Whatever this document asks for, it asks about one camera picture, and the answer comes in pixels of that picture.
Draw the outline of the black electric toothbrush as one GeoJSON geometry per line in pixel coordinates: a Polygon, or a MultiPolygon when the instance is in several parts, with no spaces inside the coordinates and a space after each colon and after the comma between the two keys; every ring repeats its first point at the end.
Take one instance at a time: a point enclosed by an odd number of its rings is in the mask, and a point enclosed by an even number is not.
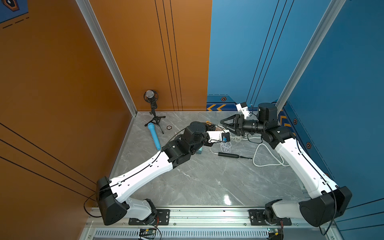
{"type": "Polygon", "coordinates": [[[220,156],[220,157],[227,157],[227,158],[234,158],[234,159],[252,159],[250,157],[244,157],[244,156],[241,156],[241,155],[230,154],[230,153],[223,153],[223,152],[218,152],[218,156],[220,156]]]}

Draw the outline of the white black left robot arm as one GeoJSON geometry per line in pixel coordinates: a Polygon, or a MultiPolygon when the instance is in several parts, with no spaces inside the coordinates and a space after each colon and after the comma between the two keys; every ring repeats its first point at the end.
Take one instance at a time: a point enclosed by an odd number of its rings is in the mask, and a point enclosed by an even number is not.
{"type": "Polygon", "coordinates": [[[150,199],[136,200],[131,196],[141,187],[190,160],[202,146],[211,147],[224,139],[223,132],[213,124],[192,122],[180,135],[168,141],[153,157],[122,174],[97,181],[96,200],[106,226],[124,217],[146,225],[157,222],[158,211],[150,199]]]}

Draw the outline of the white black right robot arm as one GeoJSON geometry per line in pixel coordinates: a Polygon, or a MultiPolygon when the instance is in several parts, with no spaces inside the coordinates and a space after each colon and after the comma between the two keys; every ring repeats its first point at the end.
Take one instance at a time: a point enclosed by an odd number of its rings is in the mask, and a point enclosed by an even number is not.
{"type": "Polygon", "coordinates": [[[339,187],[303,150],[294,133],[280,125],[278,109],[272,103],[258,106],[257,119],[250,120],[248,108],[241,104],[241,113],[221,120],[221,124],[237,136],[260,134],[289,164],[304,184],[310,198],[300,202],[275,200],[265,205],[265,221],[279,224],[280,219],[304,219],[313,227],[341,217],[353,196],[348,187],[339,187]]]}

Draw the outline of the blue toy microphone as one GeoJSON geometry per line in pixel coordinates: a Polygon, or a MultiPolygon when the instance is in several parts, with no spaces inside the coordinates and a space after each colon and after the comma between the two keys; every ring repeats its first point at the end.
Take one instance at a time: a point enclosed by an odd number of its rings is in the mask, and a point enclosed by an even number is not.
{"type": "Polygon", "coordinates": [[[156,133],[155,125],[153,123],[149,123],[148,129],[150,130],[156,149],[160,151],[162,147],[161,147],[158,135],[156,133]]]}

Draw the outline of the left green circuit board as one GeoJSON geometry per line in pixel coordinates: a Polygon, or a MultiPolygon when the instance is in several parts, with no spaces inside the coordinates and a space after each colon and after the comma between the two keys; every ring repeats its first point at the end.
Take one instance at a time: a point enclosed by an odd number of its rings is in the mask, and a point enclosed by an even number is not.
{"type": "Polygon", "coordinates": [[[141,228],[139,229],[139,240],[154,240],[157,236],[156,228],[141,228]]]}

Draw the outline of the green circuit board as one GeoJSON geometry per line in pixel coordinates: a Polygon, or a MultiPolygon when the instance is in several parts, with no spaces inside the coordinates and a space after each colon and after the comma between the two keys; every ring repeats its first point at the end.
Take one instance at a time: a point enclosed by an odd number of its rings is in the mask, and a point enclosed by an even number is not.
{"type": "Polygon", "coordinates": [[[156,228],[141,228],[139,229],[139,240],[154,240],[157,236],[156,228]]]}
{"type": "Polygon", "coordinates": [[[267,240],[283,240],[284,239],[284,230],[283,229],[272,229],[269,232],[267,240]]]}

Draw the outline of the right green circuit board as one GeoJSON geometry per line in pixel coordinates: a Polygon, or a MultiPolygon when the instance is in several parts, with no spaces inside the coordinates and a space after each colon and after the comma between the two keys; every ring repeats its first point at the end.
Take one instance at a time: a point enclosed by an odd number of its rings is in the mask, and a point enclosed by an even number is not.
{"type": "Polygon", "coordinates": [[[284,230],[283,229],[272,229],[269,232],[267,240],[283,240],[284,239],[284,230]]]}

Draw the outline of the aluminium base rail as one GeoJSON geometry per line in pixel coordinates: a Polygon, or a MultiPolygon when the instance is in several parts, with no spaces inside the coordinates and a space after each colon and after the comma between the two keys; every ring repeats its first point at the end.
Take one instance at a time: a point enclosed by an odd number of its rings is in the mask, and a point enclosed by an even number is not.
{"type": "Polygon", "coordinates": [[[158,207],[160,219],[145,226],[138,220],[122,218],[106,226],[97,208],[91,210],[81,240],[138,240],[139,229],[156,228],[154,240],[266,240],[272,229],[283,229],[284,240],[341,240],[335,224],[313,227],[302,219],[282,219],[267,225],[262,208],[234,206],[158,207]]]}

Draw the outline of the aluminium corner post right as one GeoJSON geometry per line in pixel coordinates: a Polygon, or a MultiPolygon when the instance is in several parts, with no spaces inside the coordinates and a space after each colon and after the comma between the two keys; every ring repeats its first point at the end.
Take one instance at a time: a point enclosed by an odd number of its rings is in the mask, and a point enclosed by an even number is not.
{"type": "Polygon", "coordinates": [[[330,1],[325,13],[323,14],[318,26],[316,27],[310,41],[308,42],[300,60],[298,61],[293,73],[291,74],[287,84],[285,85],[277,103],[276,107],[278,114],[283,109],[288,98],[295,89],[297,83],[301,79],[307,66],[311,62],[313,56],[330,30],[332,24],[343,8],[346,0],[332,0],[330,1]]]}

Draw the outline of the aluminium corner post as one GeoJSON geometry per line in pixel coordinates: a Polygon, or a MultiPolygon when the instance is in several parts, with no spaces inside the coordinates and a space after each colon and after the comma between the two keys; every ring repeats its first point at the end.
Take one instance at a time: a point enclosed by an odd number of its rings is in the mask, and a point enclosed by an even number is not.
{"type": "Polygon", "coordinates": [[[295,89],[297,83],[301,79],[307,66],[311,62],[313,56],[330,30],[332,24],[343,8],[346,0],[332,0],[330,1],[325,13],[323,14],[318,26],[316,27],[310,41],[308,42],[300,60],[298,61],[293,73],[291,74],[287,84],[285,85],[277,103],[276,107],[278,114],[283,109],[288,98],[295,89]]]}
{"type": "Polygon", "coordinates": [[[133,117],[137,115],[137,108],[134,104],[132,96],[128,90],[123,75],[118,67],[118,64],[114,58],[108,41],[103,33],[100,23],[96,17],[96,14],[92,8],[91,2],[88,0],[76,0],[76,3],[90,29],[94,40],[114,78],[114,81],[133,117]]]}

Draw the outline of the aluminium corner post left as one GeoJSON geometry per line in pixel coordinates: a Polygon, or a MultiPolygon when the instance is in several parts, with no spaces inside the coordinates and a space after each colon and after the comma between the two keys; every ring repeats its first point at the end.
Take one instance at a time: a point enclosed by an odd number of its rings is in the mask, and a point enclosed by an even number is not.
{"type": "Polygon", "coordinates": [[[114,78],[114,81],[133,117],[137,115],[137,108],[134,104],[132,96],[128,90],[123,75],[118,67],[118,64],[114,58],[108,41],[103,33],[100,23],[96,17],[96,14],[92,8],[91,2],[88,0],[76,0],[76,3],[90,29],[94,40],[114,78]]]}

